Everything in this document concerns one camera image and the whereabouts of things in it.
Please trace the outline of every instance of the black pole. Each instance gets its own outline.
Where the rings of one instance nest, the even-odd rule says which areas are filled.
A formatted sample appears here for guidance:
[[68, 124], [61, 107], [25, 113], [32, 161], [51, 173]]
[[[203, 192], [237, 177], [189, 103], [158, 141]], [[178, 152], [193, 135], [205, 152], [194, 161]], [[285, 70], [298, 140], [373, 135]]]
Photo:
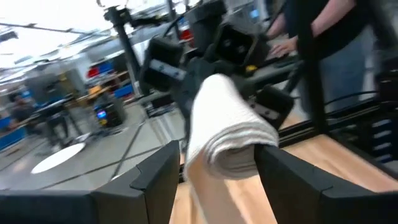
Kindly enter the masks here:
[[189, 6], [189, 0], [184, 0], [185, 10], [189, 11], [191, 7]]
[[136, 85], [136, 82], [139, 80], [139, 72], [141, 70], [141, 66], [138, 63], [138, 59], [136, 54], [134, 53], [131, 45], [131, 41], [126, 34], [126, 30], [124, 30], [124, 25], [126, 20], [123, 17], [123, 13], [128, 13], [126, 11], [119, 11], [116, 9], [116, 6], [108, 8], [107, 13], [105, 14], [105, 18], [112, 22], [113, 27], [116, 32], [119, 34], [119, 40], [124, 49], [124, 55], [126, 56], [127, 69], [130, 74], [130, 81], [132, 86], [134, 87], [134, 91], [141, 94], [139, 87]]
[[[170, 17], [170, 21], [174, 21], [174, 19], [177, 17], [177, 15], [175, 14], [174, 11], [174, 7], [173, 7], [173, 1], [172, 0], [166, 0], [167, 2], [167, 9], [169, 10], [169, 17]], [[174, 35], [176, 40], [180, 40], [180, 29], [178, 28], [178, 22], [174, 25]]]
[[319, 70], [319, 59], [316, 55], [316, 48], [312, 32], [312, 6], [306, 0], [294, 0], [297, 20], [297, 51], [303, 60], [303, 77], [310, 102], [309, 115], [315, 128], [321, 134], [328, 132], [326, 123], [325, 107], [323, 100], [322, 80]]

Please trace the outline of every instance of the laboratory room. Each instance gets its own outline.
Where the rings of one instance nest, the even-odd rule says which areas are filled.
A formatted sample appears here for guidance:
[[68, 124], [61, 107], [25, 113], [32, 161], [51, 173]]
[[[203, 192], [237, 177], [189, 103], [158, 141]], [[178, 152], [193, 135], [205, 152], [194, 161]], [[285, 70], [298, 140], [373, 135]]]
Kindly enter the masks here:
[[398, 223], [395, 0], [0, 0], [0, 223]]

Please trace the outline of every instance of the cable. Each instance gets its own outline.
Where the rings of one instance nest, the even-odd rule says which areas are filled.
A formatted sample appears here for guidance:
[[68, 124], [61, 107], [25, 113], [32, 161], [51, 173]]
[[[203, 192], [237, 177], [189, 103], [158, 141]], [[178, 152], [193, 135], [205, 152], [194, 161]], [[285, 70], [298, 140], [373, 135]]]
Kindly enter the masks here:
[[101, 0], [96, 0], [96, 2], [97, 2], [97, 5], [98, 5], [99, 7], [105, 7], [105, 6], [102, 4]]
[[266, 33], [268, 33], [269, 29], [272, 27], [272, 25], [274, 24], [274, 22], [278, 18], [279, 14], [282, 13], [282, 11], [285, 9], [286, 2], [287, 1], [285, 1], [283, 3], [283, 5], [279, 8], [279, 10], [277, 11], [277, 13], [275, 14], [275, 16], [272, 19], [268, 18], [268, 19], [271, 20], [271, 22], [269, 23], [269, 26], [267, 27]]
[[166, 37], [166, 35], [170, 32], [170, 30], [172, 30], [173, 26], [175, 26], [177, 24], [177, 22], [179, 20], [181, 20], [185, 15], [185, 12], [183, 14], [180, 14], [177, 18], [175, 18], [167, 27], [167, 29], [164, 31], [162, 37]]
[[303, 77], [302, 62], [298, 61], [298, 62], [295, 63], [295, 67], [293, 68], [293, 70], [289, 73], [288, 81], [286, 83], [284, 91], [286, 93], [291, 94], [291, 92], [299, 84], [299, 81], [301, 80], [302, 77]]
[[346, 95], [346, 96], [342, 96], [342, 97], [336, 98], [336, 99], [331, 100], [329, 102], [326, 102], [325, 106], [327, 106], [327, 105], [329, 105], [331, 103], [334, 103], [336, 101], [344, 100], [344, 99], [347, 99], [347, 98], [350, 98], [350, 97], [353, 97], [353, 96], [372, 94], [372, 93], [378, 93], [378, 91], [362, 91], [362, 92], [358, 92], [358, 93], [352, 93], [352, 94], [349, 94], [349, 95]]

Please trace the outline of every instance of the wooden table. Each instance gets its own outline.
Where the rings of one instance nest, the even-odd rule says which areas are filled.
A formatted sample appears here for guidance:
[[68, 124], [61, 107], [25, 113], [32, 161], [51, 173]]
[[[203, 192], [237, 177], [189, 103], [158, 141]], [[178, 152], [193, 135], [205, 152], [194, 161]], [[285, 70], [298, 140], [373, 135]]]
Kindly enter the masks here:
[[85, 95], [85, 96], [79, 97], [77, 99], [77, 102], [85, 101], [85, 100], [92, 100], [93, 98], [98, 97], [100, 94], [102, 94], [102, 93], [104, 93], [104, 92], [106, 92], [108, 90], [109, 90], [109, 87], [102, 88], [100, 91], [97, 91], [97, 92], [95, 92], [93, 94], [89, 94], [89, 95]]
[[[296, 122], [296, 119], [289, 119], [285, 126]], [[286, 147], [284, 150], [329, 173], [374, 192], [398, 190], [398, 181], [327, 136], [316, 136]], [[225, 180], [224, 183], [225, 191], [231, 195], [232, 201], [236, 204], [246, 223], [277, 223], [258, 175], [244, 180]], [[194, 204], [187, 183], [178, 185], [170, 223], [205, 223]]]

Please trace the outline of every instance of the yellow label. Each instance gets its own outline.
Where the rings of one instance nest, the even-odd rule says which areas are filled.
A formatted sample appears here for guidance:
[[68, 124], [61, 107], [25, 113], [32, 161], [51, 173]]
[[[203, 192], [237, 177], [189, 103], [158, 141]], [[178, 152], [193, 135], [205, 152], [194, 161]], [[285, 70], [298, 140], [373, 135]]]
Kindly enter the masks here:
[[108, 122], [108, 121], [105, 120], [105, 119], [101, 119], [101, 120], [99, 121], [99, 123], [100, 123], [101, 125], [105, 125], [107, 122]]
[[99, 92], [99, 91], [101, 91], [101, 87], [100, 87], [99, 85], [96, 85], [96, 86], [94, 86], [93, 88], [90, 88], [90, 89], [88, 90], [88, 94], [89, 94], [89, 95], [92, 95], [92, 94], [95, 94], [95, 93], [97, 93], [97, 92]]
[[257, 67], [255, 65], [246, 66], [246, 71], [247, 72], [252, 72], [252, 71], [255, 71], [255, 70], [257, 70]]

